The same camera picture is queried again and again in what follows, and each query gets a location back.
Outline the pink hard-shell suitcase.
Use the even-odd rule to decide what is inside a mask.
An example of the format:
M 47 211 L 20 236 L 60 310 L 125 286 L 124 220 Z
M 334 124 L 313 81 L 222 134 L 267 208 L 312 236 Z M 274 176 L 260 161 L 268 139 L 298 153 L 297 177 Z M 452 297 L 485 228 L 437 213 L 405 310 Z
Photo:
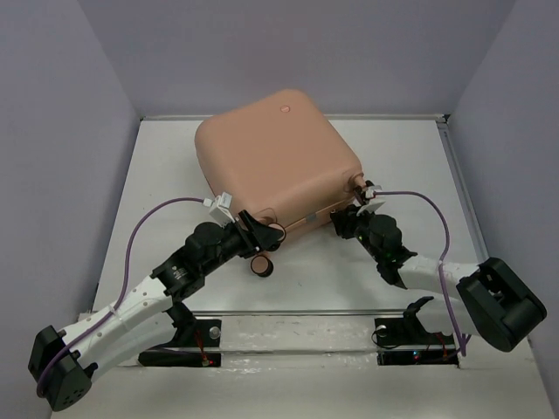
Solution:
M 227 192 L 234 218 L 246 210 L 286 237 L 328 223 L 366 182 L 355 152 L 294 89 L 204 120 L 194 143 L 213 198 Z

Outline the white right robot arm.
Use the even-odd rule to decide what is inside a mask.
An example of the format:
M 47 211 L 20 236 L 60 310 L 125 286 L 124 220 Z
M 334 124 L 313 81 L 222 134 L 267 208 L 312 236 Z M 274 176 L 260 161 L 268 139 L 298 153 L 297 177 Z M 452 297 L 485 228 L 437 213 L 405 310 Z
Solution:
M 460 338 L 476 334 L 508 353 L 547 317 L 545 305 L 503 260 L 446 263 L 451 236 L 444 216 L 439 218 L 445 244 L 438 258 L 407 249 L 391 216 L 350 205 L 333 211 L 330 218 L 338 237 L 357 240 L 369 253 L 387 284 L 440 294 Z

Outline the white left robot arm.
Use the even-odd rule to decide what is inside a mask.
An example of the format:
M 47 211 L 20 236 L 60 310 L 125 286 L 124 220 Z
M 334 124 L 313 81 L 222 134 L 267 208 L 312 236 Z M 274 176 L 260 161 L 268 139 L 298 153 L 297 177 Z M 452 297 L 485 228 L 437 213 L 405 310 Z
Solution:
M 167 342 L 188 342 L 197 320 L 184 301 L 223 264 L 276 251 L 285 236 L 279 225 L 261 223 L 245 210 L 225 225 L 200 223 L 182 247 L 115 302 L 61 330 L 47 326 L 37 333 L 28 369 L 38 397 L 55 412 L 68 409 L 125 359 Z

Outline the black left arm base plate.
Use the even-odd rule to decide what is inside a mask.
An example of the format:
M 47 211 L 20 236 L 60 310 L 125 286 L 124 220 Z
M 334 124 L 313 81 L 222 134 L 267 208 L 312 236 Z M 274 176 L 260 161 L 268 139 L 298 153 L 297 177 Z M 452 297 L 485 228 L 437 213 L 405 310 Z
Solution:
M 221 367 L 221 329 L 221 319 L 198 319 L 190 332 L 140 353 L 138 362 L 144 367 Z

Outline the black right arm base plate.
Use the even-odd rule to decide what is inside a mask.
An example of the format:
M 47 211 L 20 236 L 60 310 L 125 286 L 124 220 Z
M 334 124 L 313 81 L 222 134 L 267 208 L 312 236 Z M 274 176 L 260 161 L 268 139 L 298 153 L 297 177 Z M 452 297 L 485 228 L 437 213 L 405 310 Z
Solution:
M 377 318 L 371 334 L 379 366 L 458 366 L 458 346 L 451 335 L 429 333 L 417 319 Z

